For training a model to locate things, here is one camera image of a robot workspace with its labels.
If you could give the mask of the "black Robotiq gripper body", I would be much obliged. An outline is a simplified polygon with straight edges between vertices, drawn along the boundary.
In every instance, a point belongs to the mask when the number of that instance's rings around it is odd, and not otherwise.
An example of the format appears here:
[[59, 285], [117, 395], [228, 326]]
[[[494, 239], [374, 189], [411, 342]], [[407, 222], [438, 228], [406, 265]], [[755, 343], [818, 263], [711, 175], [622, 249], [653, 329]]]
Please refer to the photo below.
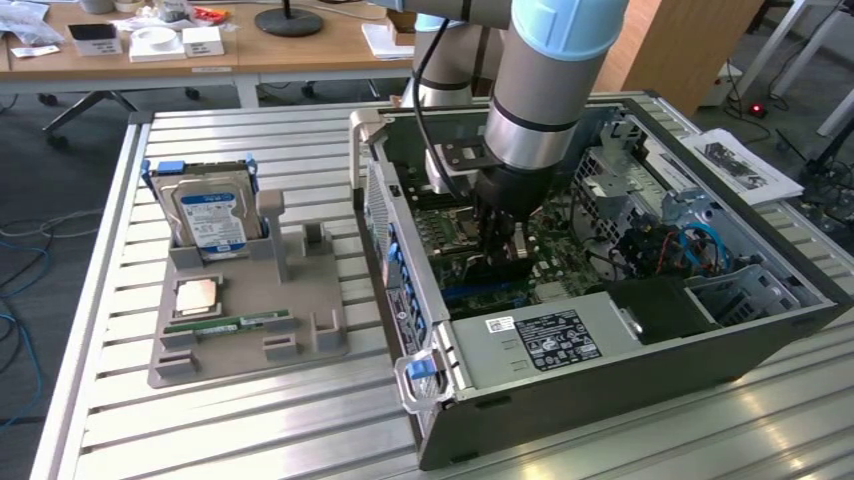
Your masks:
[[475, 205], [480, 212], [496, 212], [526, 220], [542, 206], [554, 181], [554, 168], [522, 170], [496, 166], [479, 171]]

